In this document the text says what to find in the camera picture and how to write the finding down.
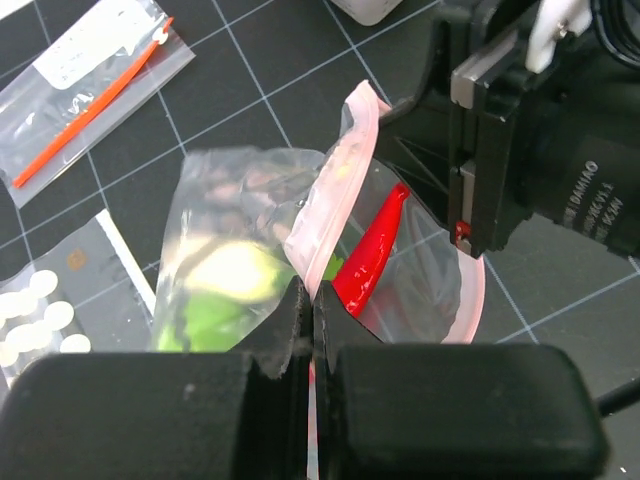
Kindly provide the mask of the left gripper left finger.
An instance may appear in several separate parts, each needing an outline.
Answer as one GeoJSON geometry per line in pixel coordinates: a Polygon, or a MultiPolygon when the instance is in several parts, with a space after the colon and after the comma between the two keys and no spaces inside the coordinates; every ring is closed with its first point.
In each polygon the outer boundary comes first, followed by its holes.
{"type": "Polygon", "coordinates": [[[312,308],[298,278],[226,353],[57,354],[1,410],[5,479],[302,479],[312,308]]]}

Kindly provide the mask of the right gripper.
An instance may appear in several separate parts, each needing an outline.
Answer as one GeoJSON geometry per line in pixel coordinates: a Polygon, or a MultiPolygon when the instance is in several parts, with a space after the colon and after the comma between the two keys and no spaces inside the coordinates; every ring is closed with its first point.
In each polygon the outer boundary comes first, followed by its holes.
{"type": "Polygon", "coordinates": [[[540,2],[481,3],[452,71],[450,23],[435,19],[416,90],[380,120],[375,157],[469,256],[503,249],[533,215],[635,256],[639,5],[590,1],[589,28],[535,74],[525,58],[540,2]]]}

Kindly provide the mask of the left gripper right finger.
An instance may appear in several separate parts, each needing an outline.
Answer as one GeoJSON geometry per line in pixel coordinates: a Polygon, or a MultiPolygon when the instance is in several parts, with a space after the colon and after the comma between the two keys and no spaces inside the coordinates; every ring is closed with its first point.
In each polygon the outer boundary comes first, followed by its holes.
{"type": "Polygon", "coordinates": [[[534,344],[385,344],[314,302],[323,479],[595,479],[610,447],[576,365],[534,344]]]}

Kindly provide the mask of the bright green round fruit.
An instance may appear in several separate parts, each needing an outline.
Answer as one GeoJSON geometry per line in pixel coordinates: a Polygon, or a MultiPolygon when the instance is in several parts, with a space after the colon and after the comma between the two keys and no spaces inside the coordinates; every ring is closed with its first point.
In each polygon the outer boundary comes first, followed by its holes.
{"type": "Polygon", "coordinates": [[[280,261],[275,295],[259,303],[244,303],[221,294],[184,286],[163,319],[153,348],[163,352],[224,352],[237,345],[262,323],[283,298],[295,270],[280,261]]]}

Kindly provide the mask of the red chili pepper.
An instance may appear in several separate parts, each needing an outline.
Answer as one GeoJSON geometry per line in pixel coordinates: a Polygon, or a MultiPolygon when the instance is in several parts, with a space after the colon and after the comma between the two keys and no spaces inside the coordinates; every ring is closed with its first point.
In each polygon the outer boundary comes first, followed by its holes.
{"type": "Polygon", "coordinates": [[[385,269],[396,241],[409,189],[397,183],[332,281],[346,311],[358,318],[385,269]]]}

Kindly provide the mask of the white radish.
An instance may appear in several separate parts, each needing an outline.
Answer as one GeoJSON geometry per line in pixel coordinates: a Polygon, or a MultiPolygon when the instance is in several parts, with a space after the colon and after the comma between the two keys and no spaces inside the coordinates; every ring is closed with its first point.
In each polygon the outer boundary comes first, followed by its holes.
{"type": "Polygon", "coordinates": [[[186,274],[184,286],[221,294],[244,303],[263,302],[275,295],[283,266],[261,244],[230,241],[205,255],[186,274]]]}

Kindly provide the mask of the pink zipper dotted bag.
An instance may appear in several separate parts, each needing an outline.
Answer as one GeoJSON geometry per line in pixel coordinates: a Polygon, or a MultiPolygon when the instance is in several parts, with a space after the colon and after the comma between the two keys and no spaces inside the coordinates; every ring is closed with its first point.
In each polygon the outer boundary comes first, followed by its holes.
{"type": "MultiPolygon", "coordinates": [[[[311,297],[333,281],[402,183],[374,157],[387,110],[361,82],[344,101],[327,152],[233,147],[184,159],[165,228],[152,348],[186,274],[224,243],[261,244],[295,270],[311,297]]],[[[409,194],[391,255],[357,319],[387,342],[468,343],[485,285],[483,261],[459,252],[409,194]]]]}

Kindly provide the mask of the white zipper dotted bag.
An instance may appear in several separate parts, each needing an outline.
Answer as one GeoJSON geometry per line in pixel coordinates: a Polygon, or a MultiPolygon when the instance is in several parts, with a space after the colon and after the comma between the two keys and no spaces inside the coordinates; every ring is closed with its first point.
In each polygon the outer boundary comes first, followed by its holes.
{"type": "Polygon", "coordinates": [[[143,351],[155,294],[108,210],[1,284],[1,389],[57,353],[143,351]]]}

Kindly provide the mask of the red zipper clear bag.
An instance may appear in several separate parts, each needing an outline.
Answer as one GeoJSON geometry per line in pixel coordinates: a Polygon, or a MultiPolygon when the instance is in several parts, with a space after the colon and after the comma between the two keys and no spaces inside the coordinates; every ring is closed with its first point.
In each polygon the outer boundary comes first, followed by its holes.
{"type": "Polygon", "coordinates": [[[156,1],[99,1],[1,92],[1,179],[23,207],[195,55],[156,1]]]}

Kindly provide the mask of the white plastic basket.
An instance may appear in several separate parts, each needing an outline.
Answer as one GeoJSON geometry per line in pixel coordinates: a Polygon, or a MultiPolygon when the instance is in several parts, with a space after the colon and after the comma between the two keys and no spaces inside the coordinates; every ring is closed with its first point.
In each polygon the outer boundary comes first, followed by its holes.
{"type": "Polygon", "coordinates": [[[332,3],[363,26],[374,26],[385,19],[402,0],[332,0],[332,3]]]}

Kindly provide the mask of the black grid cutting mat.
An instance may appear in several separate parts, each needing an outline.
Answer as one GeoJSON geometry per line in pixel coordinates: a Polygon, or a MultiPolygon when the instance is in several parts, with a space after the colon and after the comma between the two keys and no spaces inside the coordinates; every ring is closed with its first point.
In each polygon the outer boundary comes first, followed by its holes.
{"type": "MultiPolygon", "coordinates": [[[[329,1],[166,1],[193,60],[33,200],[1,196],[1,274],[108,209],[157,277],[179,167],[197,148],[328,148],[343,99],[368,80],[388,103],[418,84],[433,10],[404,1],[364,27],[329,1]]],[[[485,257],[478,339],[566,351],[603,394],[639,375],[639,262],[541,217],[485,257]]]]}

